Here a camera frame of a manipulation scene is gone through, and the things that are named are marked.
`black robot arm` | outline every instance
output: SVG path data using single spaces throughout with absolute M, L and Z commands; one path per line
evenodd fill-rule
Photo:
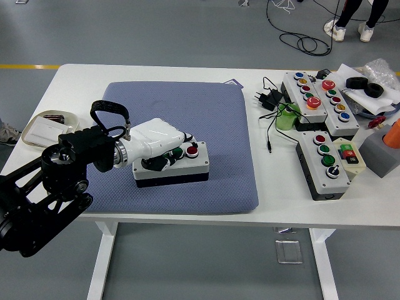
M 86 168 L 106 172 L 114 164 L 115 139 L 94 126 L 59 136 L 59 144 L 6 176 L 0 176 L 0 249 L 36 254 L 92 203 L 85 193 Z M 24 186 L 16 181 L 39 170 Z M 40 183 L 49 194 L 32 203 L 29 193 Z

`switch panel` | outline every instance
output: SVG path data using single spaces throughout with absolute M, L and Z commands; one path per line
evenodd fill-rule
M 314 200 L 339 199 L 348 190 L 350 180 L 328 132 L 302 132 L 296 152 Z
M 299 117 L 296 129 L 309 131 L 319 129 L 327 112 L 318 98 L 317 91 L 305 72 L 287 72 L 283 76 L 281 91 L 286 102 L 296 103 L 304 117 Z
M 359 129 L 359 124 L 336 84 L 331 80 L 317 80 L 312 85 L 327 112 L 325 125 L 332 139 L 352 139 Z
M 193 149 L 190 142 L 181 145 L 184 157 L 177 160 L 172 166 L 163 171 L 150 171 L 144 169 L 141 159 L 133 162 L 133 176 L 138 188 L 149 186 L 162 186 L 167 184 L 193 183 L 207 181 L 209 174 L 209 158 L 205 142 L 197 142 L 197 149 Z

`gray block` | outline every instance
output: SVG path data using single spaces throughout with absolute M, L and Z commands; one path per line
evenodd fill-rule
M 367 167 L 380 178 L 400 165 L 400 149 L 390 148 L 383 142 L 390 129 L 391 126 L 386 125 L 376 131 L 366 138 L 359 149 Z

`white sneaker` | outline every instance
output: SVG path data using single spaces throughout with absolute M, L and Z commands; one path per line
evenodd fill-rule
M 0 127 L 0 144 L 14 147 L 21 133 L 9 124 L 3 123 Z
M 344 34 L 346 33 L 346 29 L 336 29 L 337 19 L 329 21 L 324 25 L 324 31 L 328 36 L 332 36 L 332 38 L 337 42 L 342 42 L 344 40 Z
M 371 39 L 371 36 L 373 36 L 374 29 L 365 29 L 367 22 L 363 22 L 358 26 L 358 33 L 361 35 L 360 41 L 364 43 L 368 43 L 369 40 Z

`black button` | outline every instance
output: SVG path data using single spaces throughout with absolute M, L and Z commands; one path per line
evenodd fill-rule
M 356 157 L 346 157 L 347 163 L 348 164 L 358 164 L 358 158 Z

